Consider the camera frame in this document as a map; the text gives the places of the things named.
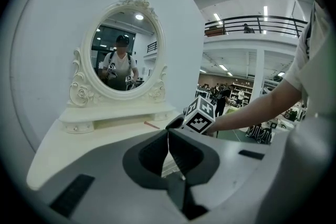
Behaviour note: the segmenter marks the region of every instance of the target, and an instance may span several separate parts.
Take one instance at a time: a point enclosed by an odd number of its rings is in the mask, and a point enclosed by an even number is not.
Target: fluorescent light
[[[267,8],[267,6],[264,6],[264,15],[268,16],[268,8]]]
[[[226,67],[225,66],[223,66],[223,65],[219,65],[221,68],[223,68],[224,69],[224,71],[227,71],[227,69],[226,69]]]
[[[219,23],[220,25],[222,25],[223,22],[220,20],[219,15],[218,15],[217,13],[214,13],[214,16],[215,16],[216,20],[218,21],[218,23]]]
[[[136,16],[135,16],[138,20],[142,20],[143,19],[143,16],[142,15],[140,15],[140,14],[136,14]]]

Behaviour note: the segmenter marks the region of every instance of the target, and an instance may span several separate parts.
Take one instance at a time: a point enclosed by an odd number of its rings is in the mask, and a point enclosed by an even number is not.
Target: railing
[[[147,46],[147,53],[153,50],[157,50],[157,43],[158,42],[153,42]]]
[[[234,32],[283,33],[299,37],[307,22],[280,16],[251,15],[213,21],[205,24],[205,36],[229,35]]]

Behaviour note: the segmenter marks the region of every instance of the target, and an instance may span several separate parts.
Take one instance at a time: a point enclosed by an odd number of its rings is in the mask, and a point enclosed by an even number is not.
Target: mirror
[[[158,44],[148,17],[125,8],[98,27],[91,43],[91,62],[109,88],[129,91],[140,87],[153,73]]]

